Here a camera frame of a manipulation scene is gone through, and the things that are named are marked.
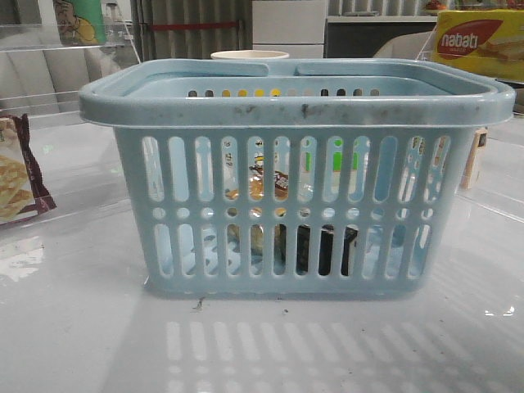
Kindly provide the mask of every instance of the white cup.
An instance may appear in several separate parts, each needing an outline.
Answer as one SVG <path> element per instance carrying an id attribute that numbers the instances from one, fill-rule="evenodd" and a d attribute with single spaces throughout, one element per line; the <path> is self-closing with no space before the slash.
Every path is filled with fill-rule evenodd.
<path id="1" fill-rule="evenodd" d="M 280 51 L 222 51 L 211 53 L 211 58 L 216 60 L 232 59 L 287 59 L 289 53 Z"/>

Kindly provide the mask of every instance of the red stripe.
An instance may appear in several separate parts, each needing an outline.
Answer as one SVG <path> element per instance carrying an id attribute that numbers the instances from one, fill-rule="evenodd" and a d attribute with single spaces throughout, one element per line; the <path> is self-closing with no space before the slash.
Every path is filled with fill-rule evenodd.
<path id="1" fill-rule="evenodd" d="M 151 25 L 153 31 L 170 30 L 209 30 L 209 29 L 232 29 L 238 27 L 238 22 L 218 22 L 218 23 L 192 23 L 187 25 Z"/>

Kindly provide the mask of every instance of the white cabinet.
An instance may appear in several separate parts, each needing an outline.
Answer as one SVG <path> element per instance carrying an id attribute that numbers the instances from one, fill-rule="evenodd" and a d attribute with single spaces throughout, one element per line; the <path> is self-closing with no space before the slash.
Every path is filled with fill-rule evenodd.
<path id="1" fill-rule="evenodd" d="M 253 48 L 323 57 L 328 0 L 253 2 Z"/>

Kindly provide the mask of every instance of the basket handle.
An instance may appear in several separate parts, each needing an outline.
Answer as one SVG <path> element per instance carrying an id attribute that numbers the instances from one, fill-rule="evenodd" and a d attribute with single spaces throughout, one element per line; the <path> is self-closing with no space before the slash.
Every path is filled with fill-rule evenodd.
<path id="1" fill-rule="evenodd" d="M 121 97 L 134 83 L 141 83 L 154 75 L 172 74 L 183 77 L 192 76 L 240 76 L 264 77 L 269 75 L 269 67 L 264 63 L 237 61 L 202 61 L 202 60 L 157 60 L 146 61 L 119 71 L 105 78 L 91 82 L 82 90 L 91 93 L 103 93 Z"/>

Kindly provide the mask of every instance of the black object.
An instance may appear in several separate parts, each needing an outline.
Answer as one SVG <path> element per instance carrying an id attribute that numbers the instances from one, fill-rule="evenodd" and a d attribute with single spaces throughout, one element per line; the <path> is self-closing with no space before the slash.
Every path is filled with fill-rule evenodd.
<path id="1" fill-rule="evenodd" d="M 341 274 L 349 275 L 350 244 L 357 237 L 359 231 L 346 227 L 344 235 L 344 251 L 342 253 Z M 296 271 L 298 274 L 305 274 L 309 270 L 309 238 L 311 228 L 307 225 L 298 227 L 296 236 Z M 286 237 L 287 230 L 284 225 L 280 228 L 281 236 L 281 255 L 282 260 L 286 259 Z M 331 272 L 332 252 L 333 252 L 334 228 L 332 225 L 324 225 L 320 235 L 320 253 L 318 255 L 318 274 L 327 276 Z"/>

